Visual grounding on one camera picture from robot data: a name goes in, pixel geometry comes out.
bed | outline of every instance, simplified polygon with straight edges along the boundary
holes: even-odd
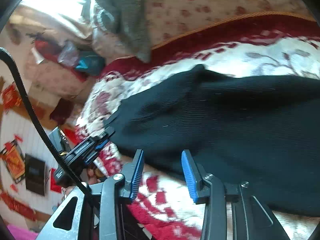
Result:
[[[26,7],[29,12],[38,12],[22,4],[10,22],[17,29],[24,25],[19,17],[35,16],[26,13]],[[102,120],[117,110],[122,99],[199,63],[233,77],[294,74],[320,78],[320,32],[301,0],[146,0],[145,7],[153,45],[148,64],[132,57],[116,35],[96,24],[100,9],[94,0],[90,24],[55,17],[56,30],[78,43],[90,44],[108,63],[78,118],[76,133],[80,139],[98,135]],[[48,13],[36,14],[43,16],[47,18]],[[95,164],[104,175],[111,176],[127,161],[116,145],[108,143]],[[194,205],[189,198],[177,198],[180,195],[188,196],[184,182],[146,165],[138,198],[129,209],[157,240],[199,239],[204,206]],[[319,222],[319,218],[275,215],[291,239],[307,239]],[[232,238],[230,216],[228,206],[228,239]]]
[[[108,65],[77,121],[77,135],[84,139],[100,134],[102,120],[117,110],[122,99],[197,64],[232,77],[298,75],[320,79],[319,45],[320,29],[311,17],[272,11],[225,19],[170,39],[153,50],[149,64],[123,57]],[[126,161],[116,145],[108,143],[95,164],[110,176],[120,172]],[[177,197],[181,195],[188,195],[182,181],[147,167],[138,198],[129,209],[156,239],[198,239],[204,206]],[[319,218],[275,215],[291,239],[307,239],[319,222]],[[229,206],[228,239],[232,234],[230,216]]]

black knit fabric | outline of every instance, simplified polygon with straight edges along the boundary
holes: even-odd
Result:
[[[121,102],[106,123],[122,154],[183,178],[181,152],[271,208],[320,216],[320,81],[230,78],[202,65]]]

wall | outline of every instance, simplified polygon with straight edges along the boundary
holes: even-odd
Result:
[[[21,79],[23,81],[23,84],[24,84],[27,92],[30,89],[31,81],[24,78],[23,73],[24,73],[24,62],[27,58],[29,49],[21,50],[21,49],[19,49],[19,47],[23,46],[24,48],[29,47],[31,49],[32,48],[32,44],[31,44],[32,41],[33,41],[32,38],[29,38],[27,36],[22,36],[21,37],[21,44],[19,46],[17,46],[10,41],[10,38],[7,34],[6,29],[2,30],[2,32],[0,33],[0,47],[5,48],[12,55],[13,59],[15,60],[17,67],[18,67],[18,70],[21,75]],[[4,80],[6,81],[5,86],[8,86],[9,84],[11,84],[13,82],[13,77],[11,75],[9,68],[2,61],[0,61],[0,76],[4,77]]]
[[[1,124],[0,145],[14,139],[14,134],[19,135],[23,142],[19,142],[19,146],[23,154],[30,154],[35,158],[45,161],[47,168],[47,178],[49,178],[49,170],[57,168],[58,164],[47,146],[44,144],[39,134],[36,131],[33,123],[30,120],[24,119],[22,116],[10,110],[4,115]],[[50,181],[46,184],[45,196],[40,196],[36,193],[26,190],[25,180],[16,184],[18,193],[10,189],[13,182],[9,172],[6,170],[3,161],[0,161],[0,173],[2,178],[3,188],[15,198],[21,199],[28,203],[35,210],[46,214],[52,214],[52,207],[61,203],[62,194],[50,191]]]
[[[17,212],[11,211],[3,201],[0,201],[0,215],[9,224],[28,230],[26,219]]]

black clamp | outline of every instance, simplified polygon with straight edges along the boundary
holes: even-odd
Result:
[[[108,143],[109,137],[114,132],[115,130],[109,126],[99,136],[89,136],[72,150],[70,150],[66,137],[58,127],[49,134],[49,138],[66,164],[79,177],[82,170],[88,167],[88,165],[98,157],[99,152]],[[72,185],[70,176],[60,165],[54,172],[54,180],[57,185],[65,188]]]
[[[137,150],[132,163],[126,163],[121,173],[98,184],[86,184],[92,197],[100,202],[98,212],[75,187],[48,220],[37,240],[92,240],[95,233],[99,240],[149,240],[126,207],[137,197],[143,165],[143,151]],[[100,220],[97,231],[94,229],[95,214]]]
[[[250,192],[250,184],[222,183],[184,150],[181,164],[194,203],[205,203],[201,240],[227,239],[226,201],[232,205],[234,240],[290,240],[267,205]]]

floral bedspread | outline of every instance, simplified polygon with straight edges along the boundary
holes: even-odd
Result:
[[[131,55],[116,34],[99,27],[100,10],[93,0],[90,13],[93,49],[108,63]],[[301,0],[145,0],[145,17],[153,46],[232,16],[271,10],[310,15]]]
[[[128,81],[111,72],[92,89],[78,119],[78,135],[98,135],[103,130],[102,120],[114,113],[122,99],[149,89],[175,73],[187,71],[196,64],[204,64],[212,71],[232,77],[253,75],[298,75],[320,79],[320,38],[291,37],[279,30],[262,31],[243,37],[248,43],[225,42],[214,49],[198,51],[191,57],[166,62],[152,71]],[[123,161],[113,143],[103,149],[95,164],[110,176],[121,170]],[[130,205],[134,216],[156,239],[199,239],[204,206],[194,205],[183,182],[155,170],[145,172],[139,195]],[[307,239],[319,219],[275,212],[291,239]],[[228,208],[228,239],[232,235],[231,210]]]

